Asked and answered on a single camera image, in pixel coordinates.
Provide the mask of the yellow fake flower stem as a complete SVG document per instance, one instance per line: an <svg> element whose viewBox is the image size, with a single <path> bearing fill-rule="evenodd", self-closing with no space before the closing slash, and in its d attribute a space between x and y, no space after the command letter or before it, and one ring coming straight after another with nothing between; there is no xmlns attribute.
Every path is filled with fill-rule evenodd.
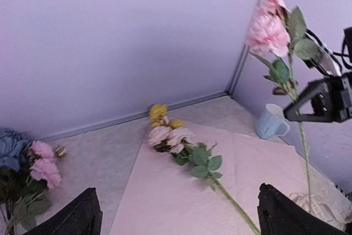
<svg viewBox="0 0 352 235"><path fill-rule="evenodd" d="M149 120L151 128L155 129L160 126L170 127L172 129L181 128L184 122L181 119L170 119L167 116L168 106L162 104L154 104L149 111Z"/></svg>

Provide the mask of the pink fake rose stem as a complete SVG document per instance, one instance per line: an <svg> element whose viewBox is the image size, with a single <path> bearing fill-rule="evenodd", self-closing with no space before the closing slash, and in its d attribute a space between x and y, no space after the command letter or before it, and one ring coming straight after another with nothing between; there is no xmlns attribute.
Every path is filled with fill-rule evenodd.
<svg viewBox="0 0 352 235"><path fill-rule="evenodd" d="M289 34L289 13L283 0L262 0L251 19L246 44L250 54L268 67L270 81L296 102L292 45L298 37Z"/></svg>

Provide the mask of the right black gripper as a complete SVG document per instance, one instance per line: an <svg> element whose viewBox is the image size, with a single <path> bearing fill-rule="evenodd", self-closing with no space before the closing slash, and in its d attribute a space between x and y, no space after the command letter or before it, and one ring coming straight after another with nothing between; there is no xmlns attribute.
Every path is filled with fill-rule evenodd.
<svg viewBox="0 0 352 235"><path fill-rule="evenodd" d="M294 102L284 109L287 120L342 123L351 119L351 27L344 29L341 52L330 52L329 55L331 66L328 69L334 76L331 91L329 92L326 79L309 82ZM307 103L311 104L312 113L301 112L301 108Z"/></svg>

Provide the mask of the pink wrapping paper sheet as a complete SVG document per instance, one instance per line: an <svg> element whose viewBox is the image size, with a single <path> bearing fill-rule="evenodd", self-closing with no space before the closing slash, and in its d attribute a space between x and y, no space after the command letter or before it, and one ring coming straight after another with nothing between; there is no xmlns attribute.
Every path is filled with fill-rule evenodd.
<svg viewBox="0 0 352 235"><path fill-rule="evenodd" d="M254 223L262 183L286 196L307 192L293 146L189 122L186 127L197 142L214 146L213 153L221 155L220 182ZM143 143L111 234L251 234L251 229L219 190Z"/></svg>

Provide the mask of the pale pink fake flower stem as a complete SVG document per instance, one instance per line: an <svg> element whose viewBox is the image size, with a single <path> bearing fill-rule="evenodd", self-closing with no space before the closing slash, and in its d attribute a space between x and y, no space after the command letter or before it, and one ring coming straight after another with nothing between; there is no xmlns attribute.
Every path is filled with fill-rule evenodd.
<svg viewBox="0 0 352 235"><path fill-rule="evenodd" d="M222 166L221 155L213 155L214 146L207 147L205 143L194 142L195 134L188 128L172 129L160 126L151 129L147 136L147 145L156 152L168 153L179 166L190 166L190 175L197 179L207 180L212 190L219 190L226 200L235 208L254 234L260 234L260 229L245 212L245 210L228 193L220 183L222 174L218 171Z"/></svg>

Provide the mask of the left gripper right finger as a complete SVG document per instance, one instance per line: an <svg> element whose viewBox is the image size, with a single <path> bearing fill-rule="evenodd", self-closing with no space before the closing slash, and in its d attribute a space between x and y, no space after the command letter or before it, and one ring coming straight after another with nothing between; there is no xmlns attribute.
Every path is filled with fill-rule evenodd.
<svg viewBox="0 0 352 235"><path fill-rule="evenodd" d="M261 184L257 207L262 235L346 234L314 217L270 184Z"/></svg>

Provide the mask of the blue fake flower bunch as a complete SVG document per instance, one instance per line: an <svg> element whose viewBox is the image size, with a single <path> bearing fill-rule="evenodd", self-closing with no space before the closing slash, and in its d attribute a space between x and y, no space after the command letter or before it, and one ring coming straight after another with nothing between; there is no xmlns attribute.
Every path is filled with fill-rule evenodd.
<svg viewBox="0 0 352 235"><path fill-rule="evenodd" d="M7 219L10 219L15 202L16 177L25 163L24 151L33 139L26 133L1 127L1 204L5 205Z"/></svg>

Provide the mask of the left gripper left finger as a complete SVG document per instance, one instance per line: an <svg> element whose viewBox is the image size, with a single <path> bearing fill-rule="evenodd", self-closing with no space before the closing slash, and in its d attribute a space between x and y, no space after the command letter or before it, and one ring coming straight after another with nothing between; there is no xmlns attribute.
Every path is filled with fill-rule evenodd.
<svg viewBox="0 0 352 235"><path fill-rule="evenodd" d="M58 213L25 235L100 235L103 212L96 188L87 188Z"/></svg>

